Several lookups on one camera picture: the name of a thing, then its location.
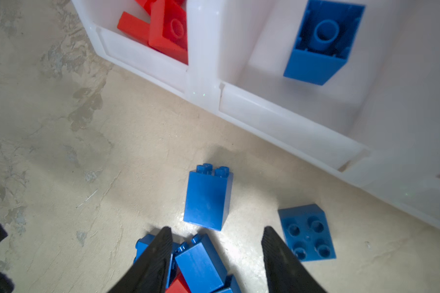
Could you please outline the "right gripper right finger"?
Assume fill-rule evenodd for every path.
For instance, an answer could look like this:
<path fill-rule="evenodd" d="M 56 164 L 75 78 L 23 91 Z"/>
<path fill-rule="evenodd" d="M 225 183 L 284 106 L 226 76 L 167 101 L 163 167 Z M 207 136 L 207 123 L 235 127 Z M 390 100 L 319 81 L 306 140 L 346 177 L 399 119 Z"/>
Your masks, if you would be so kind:
<path fill-rule="evenodd" d="M 273 227 L 264 228 L 261 241 L 268 290 L 271 293 L 325 293 Z"/>

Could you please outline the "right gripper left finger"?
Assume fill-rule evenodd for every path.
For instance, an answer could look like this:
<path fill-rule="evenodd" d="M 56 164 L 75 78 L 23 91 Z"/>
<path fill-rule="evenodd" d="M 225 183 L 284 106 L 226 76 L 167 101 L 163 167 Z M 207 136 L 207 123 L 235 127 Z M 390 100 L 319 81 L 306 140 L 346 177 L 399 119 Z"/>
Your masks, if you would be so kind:
<path fill-rule="evenodd" d="M 172 253 L 172 232 L 163 227 L 111 293 L 163 293 L 166 290 Z"/>

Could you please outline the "dark blue brick top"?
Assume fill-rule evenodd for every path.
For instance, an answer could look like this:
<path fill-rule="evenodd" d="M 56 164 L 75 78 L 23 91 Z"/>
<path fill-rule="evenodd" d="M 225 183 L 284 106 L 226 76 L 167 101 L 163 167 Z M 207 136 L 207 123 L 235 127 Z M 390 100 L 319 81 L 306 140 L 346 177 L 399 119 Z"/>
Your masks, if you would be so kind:
<path fill-rule="evenodd" d="M 365 6 L 309 1 L 284 76 L 324 85 L 348 61 Z"/>

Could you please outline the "small red brick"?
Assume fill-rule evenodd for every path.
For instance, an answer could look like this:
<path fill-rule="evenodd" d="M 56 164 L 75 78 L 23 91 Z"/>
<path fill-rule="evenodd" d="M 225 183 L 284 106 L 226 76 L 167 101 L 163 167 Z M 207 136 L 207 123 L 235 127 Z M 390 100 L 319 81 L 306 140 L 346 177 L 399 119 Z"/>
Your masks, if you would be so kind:
<path fill-rule="evenodd" d="M 152 6 L 156 2 L 156 0 L 135 0 L 146 12 L 148 15 L 152 14 Z M 179 6 L 183 6 L 185 0 L 174 0 Z"/>

